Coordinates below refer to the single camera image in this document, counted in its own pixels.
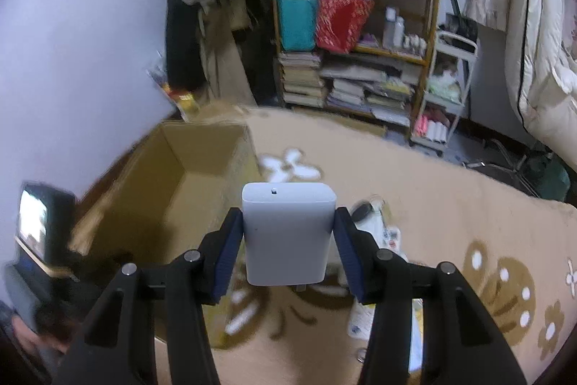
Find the wooden bookshelf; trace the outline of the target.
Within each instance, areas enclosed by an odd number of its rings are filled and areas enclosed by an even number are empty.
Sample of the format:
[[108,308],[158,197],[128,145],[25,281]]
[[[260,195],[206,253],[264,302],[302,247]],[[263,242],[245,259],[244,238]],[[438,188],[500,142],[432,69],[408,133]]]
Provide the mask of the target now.
[[440,0],[273,0],[285,106],[411,131],[432,64]]

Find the white utility cart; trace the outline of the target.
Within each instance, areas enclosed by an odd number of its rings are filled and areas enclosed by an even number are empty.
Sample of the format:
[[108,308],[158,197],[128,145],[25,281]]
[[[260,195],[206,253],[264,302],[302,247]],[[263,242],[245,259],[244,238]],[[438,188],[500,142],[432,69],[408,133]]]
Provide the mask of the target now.
[[477,49],[467,37],[437,30],[410,145],[431,149],[439,157],[446,152],[466,111]]

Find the black hanging coat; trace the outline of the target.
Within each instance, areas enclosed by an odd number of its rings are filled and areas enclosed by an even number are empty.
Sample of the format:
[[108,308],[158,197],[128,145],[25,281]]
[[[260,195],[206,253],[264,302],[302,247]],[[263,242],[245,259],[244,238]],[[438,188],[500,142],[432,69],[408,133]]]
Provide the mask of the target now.
[[201,43],[199,5],[182,0],[166,0],[165,70],[172,90],[193,92],[206,84]]

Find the teal bag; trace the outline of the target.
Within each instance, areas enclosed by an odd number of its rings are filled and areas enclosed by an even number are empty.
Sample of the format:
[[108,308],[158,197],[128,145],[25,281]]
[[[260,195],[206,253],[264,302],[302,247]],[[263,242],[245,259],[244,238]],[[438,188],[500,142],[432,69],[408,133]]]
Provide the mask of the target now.
[[277,0],[281,44],[288,52],[315,49],[319,0]]

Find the red patterned bag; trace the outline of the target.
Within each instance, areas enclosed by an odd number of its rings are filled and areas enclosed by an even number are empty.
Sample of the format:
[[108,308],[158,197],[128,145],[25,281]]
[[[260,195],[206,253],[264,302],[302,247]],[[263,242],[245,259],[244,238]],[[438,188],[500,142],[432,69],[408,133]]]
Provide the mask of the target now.
[[319,0],[316,46],[332,53],[350,53],[375,7],[375,0]]

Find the stack of books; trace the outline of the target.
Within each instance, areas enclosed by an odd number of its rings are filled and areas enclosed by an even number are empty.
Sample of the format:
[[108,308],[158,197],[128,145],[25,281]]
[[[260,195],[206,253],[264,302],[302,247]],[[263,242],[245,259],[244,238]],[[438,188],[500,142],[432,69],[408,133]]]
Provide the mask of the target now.
[[320,52],[280,52],[278,55],[281,99],[285,105],[322,109],[327,85],[321,76]]

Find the white duvet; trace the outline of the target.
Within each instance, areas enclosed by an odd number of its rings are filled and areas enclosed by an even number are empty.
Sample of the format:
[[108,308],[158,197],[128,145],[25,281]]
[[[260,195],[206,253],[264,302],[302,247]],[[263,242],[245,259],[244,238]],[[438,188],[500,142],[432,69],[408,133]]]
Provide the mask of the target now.
[[576,61],[563,45],[565,0],[510,0],[505,78],[526,132],[576,164]]

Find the beige trench coat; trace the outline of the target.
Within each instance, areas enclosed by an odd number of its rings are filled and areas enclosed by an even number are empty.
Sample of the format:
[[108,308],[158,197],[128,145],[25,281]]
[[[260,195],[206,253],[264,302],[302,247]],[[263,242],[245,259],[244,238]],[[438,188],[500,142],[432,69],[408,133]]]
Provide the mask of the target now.
[[256,105],[233,33],[251,27],[246,0],[215,0],[199,13],[201,61],[207,95],[237,105]]

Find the white rectangular power bank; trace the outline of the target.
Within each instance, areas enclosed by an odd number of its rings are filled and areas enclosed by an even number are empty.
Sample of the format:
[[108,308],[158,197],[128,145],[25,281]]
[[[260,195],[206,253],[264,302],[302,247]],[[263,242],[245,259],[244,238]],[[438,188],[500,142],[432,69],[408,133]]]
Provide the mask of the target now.
[[242,192],[246,278],[253,286],[321,283],[336,195],[324,183],[250,183]]

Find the phone with lit screen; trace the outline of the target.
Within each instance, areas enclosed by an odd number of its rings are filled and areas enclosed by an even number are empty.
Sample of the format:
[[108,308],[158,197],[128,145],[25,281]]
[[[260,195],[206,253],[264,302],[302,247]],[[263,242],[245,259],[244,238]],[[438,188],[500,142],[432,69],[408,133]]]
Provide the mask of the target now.
[[72,192],[34,182],[22,185],[17,237],[47,266],[67,263],[75,205]]

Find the white bottles on shelf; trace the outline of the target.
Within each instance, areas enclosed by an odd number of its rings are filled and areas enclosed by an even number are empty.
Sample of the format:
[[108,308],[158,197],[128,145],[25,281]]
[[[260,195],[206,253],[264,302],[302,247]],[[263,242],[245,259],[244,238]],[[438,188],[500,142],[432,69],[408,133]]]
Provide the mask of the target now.
[[382,47],[386,50],[401,48],[404,37],[405,19],[393,7],[387,7],[384,13]]

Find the snack bag by wall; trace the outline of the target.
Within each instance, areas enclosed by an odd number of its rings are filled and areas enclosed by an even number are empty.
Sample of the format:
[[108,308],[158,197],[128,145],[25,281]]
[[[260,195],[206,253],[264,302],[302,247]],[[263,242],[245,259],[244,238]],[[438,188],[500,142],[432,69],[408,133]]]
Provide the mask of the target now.
[[165,57],[160,52],[157,52],[157,56],[147,67],[147,75],[154,81],[155,86],[161,90],[165,98],[174,105],[183,121],[189,122],[190,118],[199,111],[199,103],[195,100],[192,92],[170,87]]

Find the cardboard box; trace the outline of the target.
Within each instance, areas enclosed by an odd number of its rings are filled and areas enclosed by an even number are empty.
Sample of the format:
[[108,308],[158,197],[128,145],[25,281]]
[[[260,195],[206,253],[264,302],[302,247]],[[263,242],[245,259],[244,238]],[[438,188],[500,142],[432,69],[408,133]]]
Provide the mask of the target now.
[[114,264],[166,265],[219,229],[259,179],[246,124],[165,122],[74,227],[70,249],[102,283]]

